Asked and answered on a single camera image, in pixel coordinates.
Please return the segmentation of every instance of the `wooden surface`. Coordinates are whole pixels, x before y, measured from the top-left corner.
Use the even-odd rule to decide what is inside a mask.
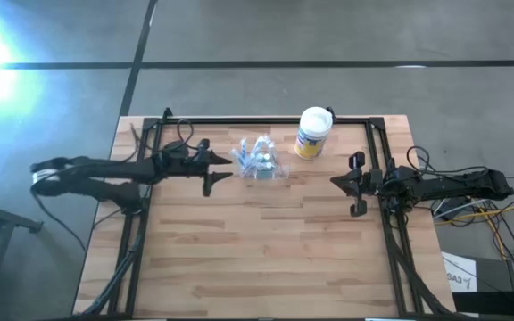
[[[132,152],[129,127],[141,128],[142,119],[120,119],[114,159]],[[385,122],[392,154],[397,164],[406,164],[405,152],[413,145],[408,120],[386,116]],[[369,197],[369,213],[351,218],[352,198],[328,181],[346,173],[348,156],[359,150],[367,156],[364,170],[369,169],[363,126],[334,126],[316,160],[294,154],[296,132],[294,125],[195,126],[190,144],[209,138],[213,151],[228,158],[241,138],[254,143],[259,135],[271,136],[291,175],[275,182],[230,177],[218,182],[209,198],[202,197],[199,178],[171,177],[156,185],[135,317],[396,315],[377,200]],[[175,126],[166,126],[162,141],[176,139]],[[236,171],[236,165],[213,170]],[[113,210],[112,203],[101,204],[96,219]],[[122,223],[117,215],[92,233],[75,311],[86,308],[111,277]],[[414,210],[408,230],[416,269],[453,309],[429,213]],[[408,286],[404,288],[410,301]]]

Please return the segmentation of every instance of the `gray floor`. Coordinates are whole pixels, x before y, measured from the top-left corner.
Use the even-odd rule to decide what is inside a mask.
[[[6,62],[130,62],[146,0],[0,0]],[[514,59],[514,0],[160,0],[145,61]],[[109,154],[129,70],[0,71],[0,208],[46,217],[29,165]],[[441,169],[514,176],[514,68],[142,70],[131,115],[408,114]],[[44,202],[87,240],[96,202]],[[508,216],[514,230],[514,214]],[[438,227],[445,251],[498,258],[487,226]],[[84,254],[54,222],[17,230],[0,320],[69,315]]]

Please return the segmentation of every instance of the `cylindrical canister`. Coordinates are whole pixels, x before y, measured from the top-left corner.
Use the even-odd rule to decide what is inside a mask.
[[[332,128],[332,114],[322,107],[310,107],[303,112],[294,150],[306,160],[320,155]]]

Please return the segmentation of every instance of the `butcher block tabletop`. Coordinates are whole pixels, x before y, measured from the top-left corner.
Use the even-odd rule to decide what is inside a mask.
[[[413,145],[408,119],[383,117],[392,156],[397,165],[407,165],[405,153]],[[120,118],[112,159],[132,153],[135,140],[130,126],[140,133],[143,120]],[[211,197],[202,196],[198,177],[170,177],[153,186],[134,317],[397,316],[377,199],[367,197],[368,213],[352,218],[349,207],[354,199],[329,182],[349,171],[348,157],[357,151],[366,153],[363,170],[369,170],[364,126],[334,125],[315,160],[295,155],[297,129],[277,124],[195,125],[189,143],[209,138],[213,151],[228,159],[242,138],[247,138],[250,149],[258,136],[270,136],[280,162],[290,166],[290,177],[277,181],[229,177],[214,185]],[[188,135],[187,126],[181,130]],[[164,125],[162,144],[175,140],[176,126]],[[382,164],[380,140],[376,141]],[[213,170],[237,173],[238,167],[234,162],[211,166]],[[95,219],[116,209],[113,203],[102,202]],[[414,210],[409,216],[416,270],[443,305],[453,310],[432,218],[426,210]],[[87,308],[111,278],[123,222],[123,215],[116,214],[92,232],[73,312]],[[128,279],[129,273],[122,283],[119,307],[126,302]],[[405,277],[402,283],[410,306]]]

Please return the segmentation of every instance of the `clear plastic bag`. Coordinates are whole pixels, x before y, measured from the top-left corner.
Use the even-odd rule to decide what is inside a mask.
[[[239,176],[259,180],[289,177],[290,168],[279,163],[275,143],[269,136],[259,136],[255,146],[247,152],[247,139],[240,141],[241,149],[231,150],[239,165]]]

